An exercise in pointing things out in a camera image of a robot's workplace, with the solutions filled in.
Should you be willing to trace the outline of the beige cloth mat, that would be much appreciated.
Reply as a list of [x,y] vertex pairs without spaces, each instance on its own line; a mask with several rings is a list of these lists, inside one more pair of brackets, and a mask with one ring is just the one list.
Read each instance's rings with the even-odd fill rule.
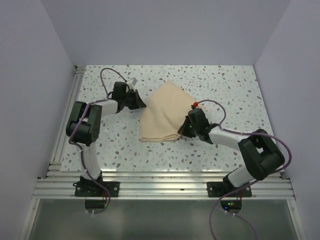
[[178,130],[196,100],[168,80],[146,101],[140,115],[139,140],[142,142],[175,141],[181,136]]

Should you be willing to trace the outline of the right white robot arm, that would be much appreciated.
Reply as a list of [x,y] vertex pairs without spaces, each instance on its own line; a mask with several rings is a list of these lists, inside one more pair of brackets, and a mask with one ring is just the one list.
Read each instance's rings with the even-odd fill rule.
[[285,157],[272,138],[263,129],[254,132],[233,133],[217,123],[209,123],[200,108],[190,110],[178,133],[184,137],[198,137],[208,144],[222,145],[240,151],[244,167],[227,174],[217,184],[208,183],[208,195],[235,196],[241,187],[252,181],[262,181],[285,163]]

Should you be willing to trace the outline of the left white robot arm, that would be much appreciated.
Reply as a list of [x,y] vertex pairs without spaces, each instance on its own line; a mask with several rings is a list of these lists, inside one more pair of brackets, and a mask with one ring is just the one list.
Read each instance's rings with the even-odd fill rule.
[[96,153],[96,141],[100,135],[102,117],[117,114],[124,108],[136,110],[146,107],[139,92],[135,89],[137,80],[117,81],[113,91],[106,98],[89,103],[76,101],[71,109],[66,125],[68,143],[80,150],[82,175],[79,187],[86,187],[92,196],[103,193],[102,170],[99,167]]

